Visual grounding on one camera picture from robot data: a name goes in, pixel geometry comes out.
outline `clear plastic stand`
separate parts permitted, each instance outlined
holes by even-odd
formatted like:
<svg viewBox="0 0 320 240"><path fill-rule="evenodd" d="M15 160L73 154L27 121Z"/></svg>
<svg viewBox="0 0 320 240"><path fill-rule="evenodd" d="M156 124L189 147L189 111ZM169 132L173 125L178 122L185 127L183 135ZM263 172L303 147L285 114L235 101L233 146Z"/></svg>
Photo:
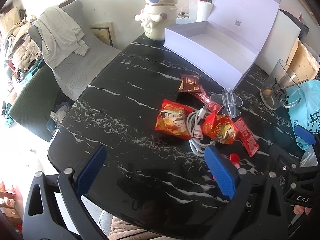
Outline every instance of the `clear plastic stand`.
<svg viewBox="0 0 320 240"><path fill-rule="evenodd" d="M236 96L230 88L224 89L222 94L212 94L210 99L219 105L224 105L225 108L222 109L222 114L228 115L231 119L241 115L236 106L242 106L242 99Z"/></svg>

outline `floor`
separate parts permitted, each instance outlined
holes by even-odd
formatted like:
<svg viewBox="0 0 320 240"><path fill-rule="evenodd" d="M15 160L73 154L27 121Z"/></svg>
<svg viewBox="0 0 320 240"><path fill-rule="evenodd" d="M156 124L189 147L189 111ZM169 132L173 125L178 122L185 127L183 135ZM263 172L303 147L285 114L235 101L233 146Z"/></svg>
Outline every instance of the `floor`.
<svg viewBox="0 0 320 240"><path fill-rule="evenodd" d="M34 174L37 171L43 171L45 175L57 174L57 171L47 158L49 143L17 123L14 123L10 128L4 126L2 119L0 120L0 138L2 142L0 177L4 181L11 181L14 185L16 210L23 217ZM56 194L56 198L68 229L77 233L61 195ZM102 209L85 197L82 197L82 200L92 218L97 222Z"/></svg>

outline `blue gripper pad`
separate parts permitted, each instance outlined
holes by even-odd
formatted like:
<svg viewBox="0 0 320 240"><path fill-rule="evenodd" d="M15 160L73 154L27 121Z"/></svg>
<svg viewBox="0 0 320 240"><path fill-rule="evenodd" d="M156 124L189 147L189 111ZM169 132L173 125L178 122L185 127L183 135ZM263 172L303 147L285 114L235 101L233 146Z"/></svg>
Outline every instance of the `blue gripper pad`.
<svg viewBox="0 0 320 240"><path fill-rule="evenodd" d="M76 178L76 196L80 198L88 193L93 181L107 159L107 149L100 146Z"/></svg>
<svg viewBox="0 0 320 240"><path fill-rule="evenodd" d="M303 128L301 125L297 125L294 128L294 133L304 140L309 145L315 145L316 139L315 135L309 132L307 129Z"/></svg>
<svg viewBox="0 0 320 240"><path fill-rule="evenodd" d="M204 150L204 159L223 195L232 199L239 182L237 168L233 166L231 161L222 157L214 146Z"/></svg>

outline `red candy wrapper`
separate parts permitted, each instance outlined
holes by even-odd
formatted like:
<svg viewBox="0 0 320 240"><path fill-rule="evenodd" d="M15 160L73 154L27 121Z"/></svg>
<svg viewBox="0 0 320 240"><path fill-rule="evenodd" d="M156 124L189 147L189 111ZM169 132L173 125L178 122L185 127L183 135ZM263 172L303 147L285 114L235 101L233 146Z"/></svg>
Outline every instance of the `red candy wrapper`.
<svg viewBox="0 0 320 240"><path fill-rule="evenodd" d="M187 130L185 121L193 111L189 106L164 99L161 112L157 117L155 130L190 140L191 135Z"/></svg>
<svg viewBox="0 0 320 240"><path fill-rule="evenodd" d="M200 88L199 92L191 93L191 94L193 94L202 103L204 103L204 105L210 110L211 113L214 113L214 112L218 113L221 110L221 108L223 108L223 106L212 101L210 97L208 97L207 94L205 93L202 85L199 85L199 88Z"/></svg>
<svg viewBox="0 0 320 240"><path fill-rule="evenodd" d="M238 129L227 115L210 114L201 127L202 133L223 144L233 144Z"/></svg>
<svg viewBox="0 0 320 240"><path fill-rule="evenodd" d="M242 117L240 117L236 122L235 126L239 130L239 137L242 143L244 144L244 147L246 148L248 154L250 157L252 157L257 150L259 149L259 145L257 144L256 140L254 139L251 131L245 124Z"/></svg>

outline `white charging cable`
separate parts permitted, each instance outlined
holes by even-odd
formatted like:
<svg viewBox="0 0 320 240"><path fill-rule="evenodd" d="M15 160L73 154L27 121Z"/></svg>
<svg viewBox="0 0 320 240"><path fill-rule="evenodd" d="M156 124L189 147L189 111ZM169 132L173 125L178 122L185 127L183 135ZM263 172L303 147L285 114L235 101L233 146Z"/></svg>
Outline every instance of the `white charging cable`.
<svg viewBox="0 0 320 240"><path fill-rule="evenodd" d="M209 111L206 111L206 107L204 106L199 111L192 112L187 117L187 129L188 132L191 134L191 140L189 141L190 148L192 152L199 156L204 156L204 149L210 145L214 145L215 141L211 140L209 144L203 144L200 142L200 139L203 139L203 135L201 132L200 125L198 123L202 119L206 119L208 115L211 114Z"/></svg>

